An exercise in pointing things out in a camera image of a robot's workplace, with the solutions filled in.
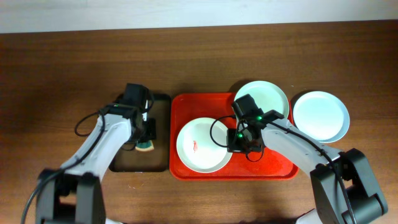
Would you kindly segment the light blue plate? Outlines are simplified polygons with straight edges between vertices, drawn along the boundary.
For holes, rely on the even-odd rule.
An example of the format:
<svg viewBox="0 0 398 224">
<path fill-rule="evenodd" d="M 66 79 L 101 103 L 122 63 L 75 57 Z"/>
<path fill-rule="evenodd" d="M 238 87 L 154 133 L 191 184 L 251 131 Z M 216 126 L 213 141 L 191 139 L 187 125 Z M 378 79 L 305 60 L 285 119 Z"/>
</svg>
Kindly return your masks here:
<svg viewBox="0 0 398 224">
<path fill-rule="evenodd" d="M 323 143 L 339 141 L 350 126 L 345 104 L 325 91 L 310 91 L 300 96 L 293 106 L 293 119 L 301 132 Z"/>
</svg>

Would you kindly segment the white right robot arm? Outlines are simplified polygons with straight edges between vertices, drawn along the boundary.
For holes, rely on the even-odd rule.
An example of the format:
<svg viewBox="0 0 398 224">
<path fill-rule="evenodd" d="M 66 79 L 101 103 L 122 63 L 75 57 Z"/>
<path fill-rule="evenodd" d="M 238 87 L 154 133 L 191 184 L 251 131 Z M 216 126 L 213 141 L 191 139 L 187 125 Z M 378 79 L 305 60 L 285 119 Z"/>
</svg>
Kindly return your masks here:
<svg viewBox="0 0 398 224">
<path fill-rule="evenodd" d="M 236 127 L 244 136 L 259 137 L 261 145 L 310 177 L 315 208 L 296 223 L 371 223 L 388 212 L 386 198 L 361 151 L 320 143 L 274 110 L 241 119 Z"/>
</svg>

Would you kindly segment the white plate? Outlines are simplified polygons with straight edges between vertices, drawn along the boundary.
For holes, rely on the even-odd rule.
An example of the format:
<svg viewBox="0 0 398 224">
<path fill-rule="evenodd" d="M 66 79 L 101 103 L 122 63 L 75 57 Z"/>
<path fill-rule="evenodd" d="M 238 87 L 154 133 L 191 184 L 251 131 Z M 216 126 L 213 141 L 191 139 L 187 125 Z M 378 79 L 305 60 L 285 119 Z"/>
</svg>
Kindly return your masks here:
<svg viewBox="0 0 398 224">
<path fill-rule="evenodd" d="M 228 128 L 213 118 L 189 121 L 177 136 L 177 154 L 190 170 L 212 173 L 222 169 L 232 158 L 226 144 Z"/>
</svg>

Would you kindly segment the green yellow sponge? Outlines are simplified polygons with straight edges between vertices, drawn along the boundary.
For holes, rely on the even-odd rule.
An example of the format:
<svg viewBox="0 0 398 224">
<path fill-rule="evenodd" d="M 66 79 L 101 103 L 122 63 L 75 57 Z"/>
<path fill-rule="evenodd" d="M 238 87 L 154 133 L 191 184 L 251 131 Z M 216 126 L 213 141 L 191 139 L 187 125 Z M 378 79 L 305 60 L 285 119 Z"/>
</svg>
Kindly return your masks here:
<svg viewBox="0 0 398 224">
<path fill-rule="evenodd" d="M 146 142 L 139 142 L 136 144 L 135 149 L 140 152 L 149 152 L 154 150 L 154 144 L 152 140 Z"/>
</svg>

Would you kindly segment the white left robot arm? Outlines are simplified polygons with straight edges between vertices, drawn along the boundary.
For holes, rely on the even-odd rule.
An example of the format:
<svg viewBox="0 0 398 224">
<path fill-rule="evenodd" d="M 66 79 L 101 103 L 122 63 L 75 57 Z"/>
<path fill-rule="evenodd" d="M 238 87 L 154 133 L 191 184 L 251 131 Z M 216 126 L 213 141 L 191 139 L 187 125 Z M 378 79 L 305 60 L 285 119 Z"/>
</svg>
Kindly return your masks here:
<svg viewBox="0 0 398 224">
<path fill-rule="evenodd" d="M 111 103 L 95 113 L 94 129 L 59 169 L 45 169 L 32 193 L 36 223 L 112 223 L 107 218 L 101 181 L 120 148 L 147 132 L 149 105 Z"/>
</svg>

